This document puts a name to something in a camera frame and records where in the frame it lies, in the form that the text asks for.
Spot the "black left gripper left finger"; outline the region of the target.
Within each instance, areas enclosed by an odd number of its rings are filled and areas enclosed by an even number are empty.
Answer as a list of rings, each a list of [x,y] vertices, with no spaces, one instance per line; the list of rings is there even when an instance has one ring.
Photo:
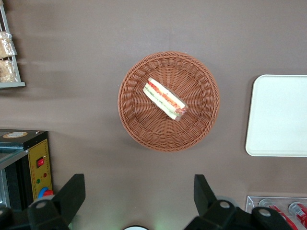
[[[0,209],[2,230],[68,230],[86,197],[84,174],[78,173],[55,194],[34,201],[23,211]]]

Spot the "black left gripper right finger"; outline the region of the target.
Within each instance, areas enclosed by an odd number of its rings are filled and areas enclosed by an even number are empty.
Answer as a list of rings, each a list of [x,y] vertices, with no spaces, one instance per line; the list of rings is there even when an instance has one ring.
[[[186,230],[291,230],[275,210],[256,207],[251,213],[227,200],[219,200],[202,174],[194,176],[194,203],[198,211]]]

